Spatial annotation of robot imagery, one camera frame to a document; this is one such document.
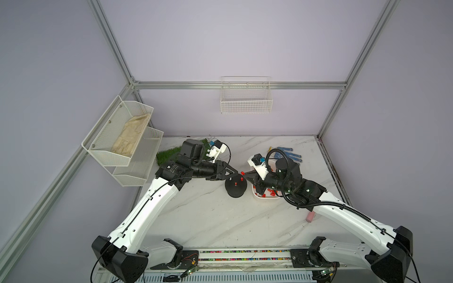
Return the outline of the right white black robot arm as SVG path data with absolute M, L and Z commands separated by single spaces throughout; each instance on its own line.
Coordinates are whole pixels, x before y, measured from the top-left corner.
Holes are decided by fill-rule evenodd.
M 300 166 L 280 149 L 266 156 L 255 154 L 248 160 L 252 171 L 243 174 L 257 193 L 267 189 L 281 193 L 297 209 L 307 209 L 337 223 L 360 239 L 356 245 L 316 237 L 306 256 L 312 266 L 340 263 L 371 270 L 386 283 L 403 283 L 414 264 L 413 233 L 406 227 L 382 224 L 335 197 L 324 186 L 302 177 Z

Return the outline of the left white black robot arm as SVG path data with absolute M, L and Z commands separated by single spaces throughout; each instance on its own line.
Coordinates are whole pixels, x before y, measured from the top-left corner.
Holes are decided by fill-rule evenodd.
M 144 194 L 127 218 L 109 236 L 92 243 L 97 263 L 124 283 L 135 283 L 145 270 L 158 265 L 176 268 L 182 262 L 182 245 L 166 238 L 144 246 L 145 236 L 166 204 L 192 179 L 227 180 L 238 172 L 218 156 L 230 148 L 211 141 L 185 140 L 179 152 L 162 163 Z

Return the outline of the black round screw base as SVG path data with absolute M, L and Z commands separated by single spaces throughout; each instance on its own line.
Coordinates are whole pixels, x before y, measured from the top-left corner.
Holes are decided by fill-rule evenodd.
M 244 178 L 242 175 L 238 175 L 225 181 L 226 192 L 232 198 L 242 197 L 247 189 L 247 181 L 245 179 L 240 181 L 241 177 Z

